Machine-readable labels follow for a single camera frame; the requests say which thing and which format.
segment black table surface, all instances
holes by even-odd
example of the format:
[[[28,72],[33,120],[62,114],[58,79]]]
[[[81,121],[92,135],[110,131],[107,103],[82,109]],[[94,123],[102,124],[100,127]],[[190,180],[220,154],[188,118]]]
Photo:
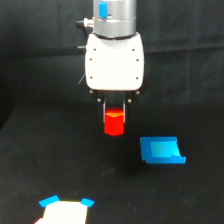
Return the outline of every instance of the black table surface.
[[[224,223],[224,109],[133,107],[103,133],[94,105],[17,106],[0,133],[0,223],[34,223],[38,202],[95,201],[87,224]],[[184,165],[141,160],[140,137],[176,136]]]

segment blue folded paper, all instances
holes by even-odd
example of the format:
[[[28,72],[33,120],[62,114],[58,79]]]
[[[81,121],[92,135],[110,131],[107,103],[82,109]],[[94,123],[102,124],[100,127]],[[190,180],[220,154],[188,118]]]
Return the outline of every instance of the blue folded paper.
[[[53,196],[53,197],[50,197],[50,198],[47,198],[47,199],[44,199],[44,200],[42,200],[42,201],[39,201],[39,204],[40,204],[43,208],[45,208],[47,205],[52,204],[52,203],[54,203],[54,202],[56,202],[56,201],[60,201],[60,199],[58,198],[57,195],[55,195],[55,196]]]
[[[184,164],[176,137],[143,137],[140,139],[142,160],[151,164]]]
[[[89,200],[87,198],[83,198],[82,201],[81,201],[81,204],[83,205],[86,205],[87,207],[92,207],[92,205],[94,204],[95,202],[92,201],[92,200]]]

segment black background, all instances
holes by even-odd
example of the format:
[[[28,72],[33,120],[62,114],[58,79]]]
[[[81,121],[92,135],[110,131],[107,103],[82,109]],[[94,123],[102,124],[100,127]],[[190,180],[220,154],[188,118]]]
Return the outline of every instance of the black background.
[[[0,1],[1,127],[11,114],[0,133],[0,223],[33,223],[54,194],[96,200],[87,224],[223,223],[223,12],[221,0],[138,1],[147,91],[112,138],[78,85],[85,41],[75,21],[92,17],[92,1]],[[143,136],[177,136],[186,165],[142,163]]]

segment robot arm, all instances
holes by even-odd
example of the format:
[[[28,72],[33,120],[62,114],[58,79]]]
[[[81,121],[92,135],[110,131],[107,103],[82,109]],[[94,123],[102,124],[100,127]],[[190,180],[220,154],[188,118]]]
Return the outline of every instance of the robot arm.
[[[90,91],[99,93],[97,101],[103,105],[104,122],[104,93],[125,93],[125,122],[131,96],[140,93],[143,83],[144,51],[136,32],[136,4],[137,0],[94,0],[93,18],[76,22],[77,27],[93,29],[85,47],[86,83]]]

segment red block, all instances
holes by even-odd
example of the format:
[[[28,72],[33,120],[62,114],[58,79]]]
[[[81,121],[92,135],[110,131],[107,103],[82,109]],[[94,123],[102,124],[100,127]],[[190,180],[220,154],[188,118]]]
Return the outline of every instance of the red block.
[[[119,108],[108,109],[105,113],[105,133],[112,136],[124,134],[124,112]]]

